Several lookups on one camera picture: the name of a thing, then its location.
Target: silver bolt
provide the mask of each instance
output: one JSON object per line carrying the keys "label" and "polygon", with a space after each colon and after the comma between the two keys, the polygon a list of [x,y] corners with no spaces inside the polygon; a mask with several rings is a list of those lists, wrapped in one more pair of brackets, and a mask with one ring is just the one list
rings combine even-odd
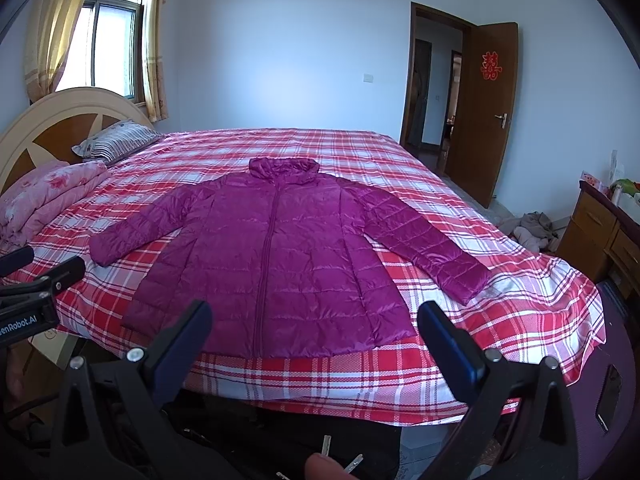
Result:
{"label": "silver bolt", "polygon": [[82,356],[73,357],[71,361],[69,361],[69,366],[71,366],[73,370],[78,370],[78,368],[82,368],[82,365],[84,365],[84,357]]}
{"label": "silver bolt", "polygon": [[142,348],[132,348],[127,352],[127,361],[137,363],[145,356],[145,351]]}
{"label": "silver bolt", "polygon": [[548,355],[545,357],[545,365],[547,365],[552,370],[555,370],[560,366],[560,363],[558,362],[558,359],[556,359],[552,355]]}
{"label": "silver bolt", "polygon": [[502,354],[497,348],[487,348],[484,351],[484,357],[489,359],[492,363],[497,363],[500,359],[502,359]]}

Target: dresser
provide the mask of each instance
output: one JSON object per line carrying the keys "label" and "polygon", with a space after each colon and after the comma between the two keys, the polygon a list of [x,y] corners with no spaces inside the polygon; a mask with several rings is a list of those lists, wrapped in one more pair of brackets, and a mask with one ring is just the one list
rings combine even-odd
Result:
{"label": "dresser", "polygon": [[625,299],[640,296],[640,226],[586,182],[556,255],[594,283],[612,277]]}

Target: bed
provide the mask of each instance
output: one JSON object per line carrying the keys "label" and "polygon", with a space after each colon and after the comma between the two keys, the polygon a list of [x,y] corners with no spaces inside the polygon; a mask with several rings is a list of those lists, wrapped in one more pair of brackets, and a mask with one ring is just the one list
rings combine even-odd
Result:
{"label": "bed", "polygon": [[[52,157],[77,162],[73,144],[123,118],[148,123],[135,106],[101,89],[69,89],[42,99],[0,139],[0,189]],[[120,356],[147,345],[147,338],[121,327],[120,319],[138,283],[177,232],[107,268],[91,261],[90,236],[180,184],[245,170],[254,156],[310,157],[321,171],[386,189],[491,270],[487,288],[461,306],[411,263],[372,242],[414,322],[418,306],[434,300],[482,348],[499,348],[523,362],[556,356],[568,383],[578,380],[593,349],[606,341],[602,303],[590,280],[563,260],[530,253],[506,238],[394,140],[372,132],[267,128],[168,134],[117,163],[111,178],[48,224],[31,243],[34,263],[8,281],[30,281],[79,254],[86,275],[58,297],[62,326]],[[453,422],[466,410],[452,398],[417,336],[332,358],[246,360],[201,354],[186,387],[276,410],[396,425]]]}

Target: yellow curtain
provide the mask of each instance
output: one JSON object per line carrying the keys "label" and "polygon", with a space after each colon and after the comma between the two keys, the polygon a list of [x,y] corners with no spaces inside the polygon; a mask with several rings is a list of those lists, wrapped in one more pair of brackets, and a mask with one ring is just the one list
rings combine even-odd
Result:
{"label": "yellow curtain", "polygon": [[35,0],[24,54],[24,79],[32,102],[56,91],[65,71],[84,0]]}
{"label": "yellow curtain", "polygon": [[143,0],[142,27],[142,81],[145,91],[146,111],[152,123],[166,119],[164,73],[158,47],[160,9],[165,0]]}

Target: quilted jacket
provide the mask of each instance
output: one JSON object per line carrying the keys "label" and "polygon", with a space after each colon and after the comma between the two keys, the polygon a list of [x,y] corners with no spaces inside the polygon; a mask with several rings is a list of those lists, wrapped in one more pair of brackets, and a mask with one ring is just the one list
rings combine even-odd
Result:
{"label": "quilted jacket", "polygon": [[384,190],[318,173],[308,158],[177,187],[90,239],[108,266],[182,227],[133,296],[123,325],[154,336],[192,300],[213,309],[203,351],[251,357],[357,352],[415,335],[365,235],[466,304],[489,271]]}

